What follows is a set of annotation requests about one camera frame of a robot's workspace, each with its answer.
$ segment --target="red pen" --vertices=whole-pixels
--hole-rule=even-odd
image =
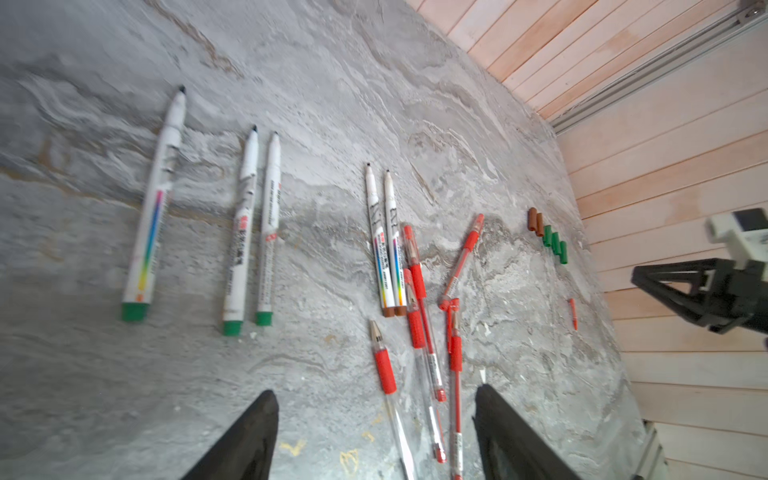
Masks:
[[[406,257],[408,267],[413,277],[413,287],[416,294],[416,300],[419,303],[419,309],[422,312],[422,325],[424,326],[424,337],[427,343],[427,359],[429,360],[429,378],[432,380],[432,390],[438,402],[444,402],[445,388],[442,386],[442,377],[440,376],[440,367],[437,363],[437,351],[435,350],[435,339],[432,338],[432,327],[429,322],[427,306],[424,299],[427,297],[424,288],[424,277],[422,276],[422,264],[419,258],[419,248],[416,246],[416,237],[413,234],[413,228],[406,224],[402,228],[403,236],[406,238]]]
[[[440,425],[440,414],[437,411],[435,397],[429,388],[429,354],[426,349],[426,339],[424,338],[424,326],[422,325],[422,316],[419,313],[419,302],[416,300],[415,290],[413,289],[413,277],[411,270],[407,268],[403,271],[406,280],[406,311],[408,312],[408,323],[411,326],[411,341],[416,356],[416,368],[419,371],[419,383],[421,384],[422,399],[424,408],[429,418],[429,433],[432,436],[432,451],[435,459],[439,463],[445,463],[447,456],[442,440],[442,426]]]
[[[469,258],[469,254],[472,253],[472,251],[475,249],[475,245],[478,242],[478,239],[480,238],[480,233],[482,232],[482,225],[485,221],[485,216],[483,214],[479,214],[477,218],[475,218],[475,224],[472,225],[472,231],[469,232],[469,235],[467,236],[467,240],[464,242],[464,249],[462,250],[462,255],[458,258],[458,263],[456,264],[456,267],[453,269],[453,274],[451,275],[451,278],[448,280],[448,284],[445,285],[445,292],[440,297],[440,310],[443,310],[444,312],[448,311],[449,304],[451,303],[451,299],[456,295],[456,287],[458,286],[458,278],[462,274],[462,269],[464,268],[464,263],[466,263],[467,259]]]
[[[453,480],[462,480],[464,470],[464,444],[462,442],[462,338],[459,335],[458,323],[462,312],[459,309],[458,298],[451,300],[450,310],[453,311],[451,325],[451,370],[453,380],[453,445],[451,447],[451,470]]]
[[[578,317],[576,316],[576,301],[569,299],[568,303],[571,304],[571,315],[574,317],[574,330],[578,330]]]
[[[406,472],[406,478],[408,480],[415,480],[413,455],[411,454],[410,447],[408,447],[406,431],[402,427],[402,420],[400,419],[400,413],[397,411],[397,404],[395,402],[395,392],[397,392],[395,373],[392,371],[389,351],[384,346],[381,330],[379,330],[379,326],[373,320],[371,320],[371,341],[373,342],[373,356],[376,358],[376,369],[379,370],[379,379],[382,381],[382,389],[386,398],[387,414],[391,420],[397,448],[400,452],[400,461]]]

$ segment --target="whiteboard marker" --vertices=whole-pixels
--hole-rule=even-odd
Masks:
[[[275,273],[277,228],[280,226],[280,136],[272,134],[264,174],[264,202],[261,207],[261,258],[259,262],[259,305],[256,324],[272,325],[272,290]]]
[[[250,231],[253,225],[253,200],[256,196],[256,162],[259,160],[259,133],[256,126],[248,135],[237,186],[237,206],[230,247],[230,269],[227,272],[227,292],[224,297],[224,327],[226,336],[240,335],[245,318],[245,297],[248,290],[248,260]]]
[[[154,277],[157,273],[157,253],[160,234],[168,209],[170,192],[174,186],[174,168],[181,146],[181,129],[187,113],[187,96],[180,87],[165,115],[165,122],[157,137],[157,148],[152,160],[152,171],[147,193],[141,205],[136,243],[128,269],[128,282],[123,294],[123,320],[140,322],[147,316],[152,303]]]

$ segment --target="yellow stain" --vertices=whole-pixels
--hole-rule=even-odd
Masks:
[[[346,476],[350,478],[355,476],[359,466],[357,449],[349,450],[348,452],[340,452],[339,463],[341,463],[341,467],[344,468],[344,473],[346,473]]]
[[[303,449],[304,447],[306,447],[306,440],[305,439],[299,440],[296,443],[295,447],[292,447],[292,446],[290,446],[290,444],[287,444],[285,442],[280,443],[280,448],[286,449],[294,457],[299,456],[299,454],[301,453],[301,449]]]

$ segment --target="pen tip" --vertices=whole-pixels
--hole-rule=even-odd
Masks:
[[[380,342],[382,339],[382,333],[381,330],[379,330],[379,326],[376,325],[376,322],[373,320],[370,320],[370,326],[371,326],[371,340],[374,342]]]

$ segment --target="white marker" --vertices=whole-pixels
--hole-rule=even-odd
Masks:
[[[395,296],[392,295],[382,209],[379,205],[379,194],[376,193],[376,179],[373,176],[371,164],[366,166],[366,189],[368,190],[368,218],[371,222],[373,241],[373,261],[376,262],[376,278],[379,280],[379,298],[382,301],[383,315],[389,317],[395,315]]]
[[[154,276],[157,272],[157,252],[160,234],[168,209],[170,191],[174,186],[173,174],[181,146],[181,129],[187,113],[187,96],[180,87],[165,115],[163,128],[157,137],[152,171],[147,193],[141,205],[141,218],[136,243],[128,270],[128,282],[123,294],[123,320],[140,322],[152,303]]]
[[[261,261],[259,262],[259,306],[256,324],[272,325],[272,290],[275,273],[277,227],[280,226],[280,137],[272,134],[264,175],[264,203],[261,208]]]
[[[392,291],[395,297],[395,315],[406,314],[406,278],[402,274],[402,244],[400,243],[400,222],[397,220],[395,187],[389,170],[384,174],[384,207],[386,234],[389,239],[389,268],[392,271]]]
[[[245,296],[248,289],[250,231],[253,225],[253,201],[256,197],[256,162],[259,160],[259,134],[256,126],[248,136],[237,186],[237,206],[230,247],[230,270],[227,273],[227,295],[224,297],[226,336],[240,335],[245,318]]]

